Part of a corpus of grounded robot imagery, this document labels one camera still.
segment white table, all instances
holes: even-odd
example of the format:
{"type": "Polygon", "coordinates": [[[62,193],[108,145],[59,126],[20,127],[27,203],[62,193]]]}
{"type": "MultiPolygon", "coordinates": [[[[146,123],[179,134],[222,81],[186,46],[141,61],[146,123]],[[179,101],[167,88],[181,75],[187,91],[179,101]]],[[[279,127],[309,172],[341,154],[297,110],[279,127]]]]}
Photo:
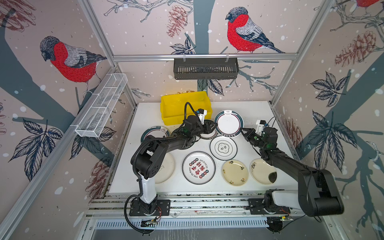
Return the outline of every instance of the white table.
{"type": "MultiPolygon", "coordinates": [[[[244,120],[244,127],[256,128],[256,120],[268,121],[273,117],[273,113],[266,101],[240,101],[240,102],[212,102],[212,118],[223,110],[234,110],[239,113],[244,120]]],[[[132,171],[130,163],[132,155],[140,146],[140,137],[145,130],[153,126],[165,126],[160,113],[160,103],[139,103],[130,132],[127,137],[115,176],[112,181],[110,194],[129,195],[139,192],[137,177],[132,171]]],[[[165,126],[171,133],[179,125],[165,126]]],[[[277,146],[288,156],[292,157],[288,145],[280,131],[277,123],[274,125],[278,130],[277,146]]],[[[255,193],[269,189],[297,190],[297,182],[286,173],[277,170],[277,180],[270,185],[262,185],[255,181],[250,174],[249,168],[252,160],[260,158],[240,134],[232,138],[238,147],[237,155],[234,159],[244,163],[248,169],[248,181],[239,187],[227,183],[222,174],[221,168],[225,161],[216,159],[209,150],[211,140],[201,139],[191,148],[186,150],[174,150],[171,152],[176,160],[175,172],[163,183],[156,184],[158,194],[240,194],[255,193]],[[195,185],[188,182],[182,173],[182,163],[185,157],[191,152],[202,151],[209,154],[215,161],[216,172],[213,178],[206,184],[195,185]]]]}

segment white wire mesh basket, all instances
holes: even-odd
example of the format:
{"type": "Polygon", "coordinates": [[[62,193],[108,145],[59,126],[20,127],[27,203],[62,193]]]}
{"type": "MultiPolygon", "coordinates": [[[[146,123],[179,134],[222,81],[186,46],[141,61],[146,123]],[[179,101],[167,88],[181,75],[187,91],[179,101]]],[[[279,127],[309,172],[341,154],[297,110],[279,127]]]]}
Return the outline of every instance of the white wire mesh basket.
{"type": "Polygon", "coordinates": [[[80,137],[100,136],[127,82],[125,74],[111,74],[75,130],[80,137]]]}

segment yellow plastic bin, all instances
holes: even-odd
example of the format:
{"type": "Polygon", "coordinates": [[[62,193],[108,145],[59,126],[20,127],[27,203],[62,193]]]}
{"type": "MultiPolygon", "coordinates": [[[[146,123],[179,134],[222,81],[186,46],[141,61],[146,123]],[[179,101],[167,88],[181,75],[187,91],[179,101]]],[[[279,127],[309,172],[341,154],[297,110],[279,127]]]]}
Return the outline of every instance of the yellow plastic bin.
{"type": "MultiPolygon", "coordinates": [[[[169,126],[183,123],[184,106],[186,102],[189,102],[195,111],[199,108],[207,110],[205,119],[211,119],[211,101],[205,91],[172,94],[161,97],[160,112],[165,125],[169,126]]],[[[193,114],[191,108],[187,106],[187,117],[193,114]]]]}

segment black metal basket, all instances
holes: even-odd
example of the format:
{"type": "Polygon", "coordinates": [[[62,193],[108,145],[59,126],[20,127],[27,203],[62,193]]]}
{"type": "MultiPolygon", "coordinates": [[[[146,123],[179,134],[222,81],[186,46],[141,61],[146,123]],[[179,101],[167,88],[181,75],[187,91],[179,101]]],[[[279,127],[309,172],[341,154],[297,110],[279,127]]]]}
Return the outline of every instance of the black metal basket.
{"type": "Polygon", "coordinates": [[[175,79],[235,79],[239,73],[237,58],[175,58],[175,79]]]}

